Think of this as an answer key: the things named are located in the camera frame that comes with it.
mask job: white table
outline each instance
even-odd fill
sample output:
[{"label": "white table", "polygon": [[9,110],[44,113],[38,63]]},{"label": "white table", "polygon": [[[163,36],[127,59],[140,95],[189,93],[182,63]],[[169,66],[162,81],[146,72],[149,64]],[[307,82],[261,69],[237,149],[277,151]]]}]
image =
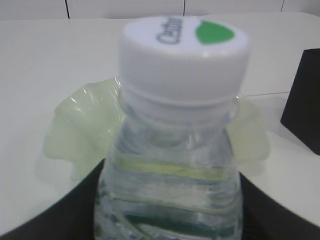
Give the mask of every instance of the white table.
[{"label": "white table", "polygon": [[[320,157],[280,124],[303,50],[320,48],[320,17],[254,13],[204,18],[242,28],[253,43],[241,92],[260,107],[272,153],[262,168],[241,165],[240,170],[285,208],[320,226]],[[117,76],[117,35],[127,22],[0,21],[0,235],[70,190],[54,189],[36,174],[39,166],[33,159],[41,143],[33,142],[30,131],[46,129],[47,114],[82,85]],[[57,162],[53,181],[63,181],[60,170],[69,167]]]}]

